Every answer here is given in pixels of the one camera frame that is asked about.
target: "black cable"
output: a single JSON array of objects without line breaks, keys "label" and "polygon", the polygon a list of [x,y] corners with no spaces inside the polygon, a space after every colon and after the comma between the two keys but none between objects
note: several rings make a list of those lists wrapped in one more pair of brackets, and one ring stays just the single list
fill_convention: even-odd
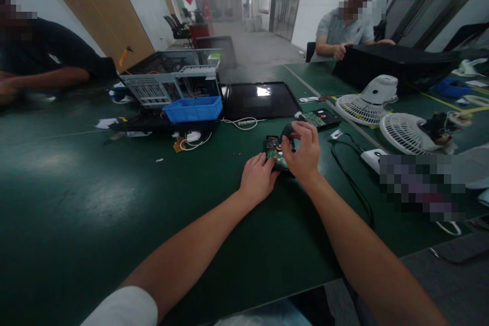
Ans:
[{"label": "black cable", "polygon": [[[356,145],[356,147],[361,152],[363,152],[363,149],[357,143],[355,143],[354,139],[351,137],[350,134],[345,134],[344,133],[343,135],[349,136],[350,139],[351,139],[351,141]],[[336,149],[335,149],[336,144],[345,144],[345,145],[351,147],[354,150],[355,150],[355,147],[352,146],[351,144],[348,144],[348,143],[345,143],[345,142],[334,141],[331,144],[331,155],[333,156],[333,158],[335,159],[336,163],[338,164],[338,167],[341,169],[341,171],[345,175],[346,179],[348,180],[348,183],[353,188],[353,190],[355,192],[355,195],[359,199],[360,204],[362,205],[363,209],[366,211],[367,215],[369,216],[369,221],[370,221],[369,227],[372,228],[372,230],[375,231],[375,216],[374,216],[374,213],[373,213],[373,210],[372,210],[372,206],[370,205],[367,197],[359,189],[359,187],[357,186],[357,184],[355,183],[355,181],[353,181],[352,177],[348,174],[348,172],[346,171],[346,169],[341,164],[341,162],[340,162],[340,160],[338,158],[338,155],[336,154]]]}]

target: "man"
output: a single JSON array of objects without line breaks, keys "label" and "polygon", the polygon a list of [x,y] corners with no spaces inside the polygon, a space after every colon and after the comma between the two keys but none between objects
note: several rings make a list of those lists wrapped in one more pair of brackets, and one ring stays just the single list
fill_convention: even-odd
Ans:
[{"label": "man", "polygon": [[[318,171],[317,129],[293,122],[297,153],[284,139],[290,171],[310,196],[346,278],[379,325],[448,325],[409,270]],[[226,237],[274,189],[264,153],[246,163],[239,190],[149,255],[82,326],[158,325],[205,272]]]},{"label": "man", "polygon": [[103,73],[103,59],[57,23],[17,12],[0,0],[0,105],[29,90],[56,90]]},{"label": "man", "polygon": [[[359,9],[367,1],[346,0],[342,7],[332,10],[321,19],[316,32],[316,51],[311,62],[341,61],[347,47],[375,43],[372,21],[359,19]],[[391,40],[378,43],[395,44]]]}]

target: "forearm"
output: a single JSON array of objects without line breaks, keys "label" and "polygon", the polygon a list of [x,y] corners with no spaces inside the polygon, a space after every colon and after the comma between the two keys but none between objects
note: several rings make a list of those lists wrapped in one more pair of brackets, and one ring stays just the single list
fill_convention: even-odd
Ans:
[{"label": "forearm", "polygon": [[218,249],[254,205],[234,193],[158,247],[121,284],[145,289],[158,306],[158,323],[202,276]]},{"label": "forearm", "polygon": [[303,186],[341,269],[379,324],[447,324],[409,270],[323,177]]},{"label": "forearm", "polygon": [[15,76],[9,83],[17,90],[26,89],[60,89],[86,82],[90,75],[86,70],[66,67],[37,75]]},{"label": "forearm", "polygon": [[319,56],[333,56],[336,52],[338,45],[330,45],[327,43],[317,44],[316,53]]}]

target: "green table surface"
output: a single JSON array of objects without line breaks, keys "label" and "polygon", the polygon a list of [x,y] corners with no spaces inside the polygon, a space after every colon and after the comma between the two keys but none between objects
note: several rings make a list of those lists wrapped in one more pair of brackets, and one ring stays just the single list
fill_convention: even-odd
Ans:
[{"label": "green table surface", "polygon": [[[331,63],[288,67],[320,93],[358,92],[331,76]],[[282,80],[296,98],[313,96],[284,66],[235,70],[223,79]],[[180,154],[173,151],[169,134],[106,145],[112,133],[95,131],[98,119],[137,114],[134,107],[110,102],[110,84],[0,116],[0,299],[9,324],[80,324],[157,246],[238,189],[247,159],[262,151],[266,135],[280,134],[292,120],[264,121],[251,131],[222,124],[207,144]],[[424,118],[447,110],[434,102],[417,95],[393,106],[395,112]],[[308,103],[302,108],[312,111],[325,105]],[[476,121],[486,129],[483,116],[477,115]],[[341,129],[373,148],[349,124],[343,122]],[[380,141],[378,129],[365,129]],[[467,130],[468,137],[457,136],[457,143],[465,149],[480,145],[483,135],[474,130]],[[331,132],[320,134],[319,170],[365,219],[329,153]],[[378,176],[348,147],[339,146],[337,152],[372,204],[378,235],[396,255],[453,239],[433,223],[412,221],[397,212],[380,193]],[[159,158],[164,161],[156,163]],[[486,213],[473,202],[467,209],[468,218]],[[464,234],[470,232],[460,226]],[[216,320],[341,276],[310,199],[294,179],[281,177],[274,192],[231,233],[164,324]]]}]

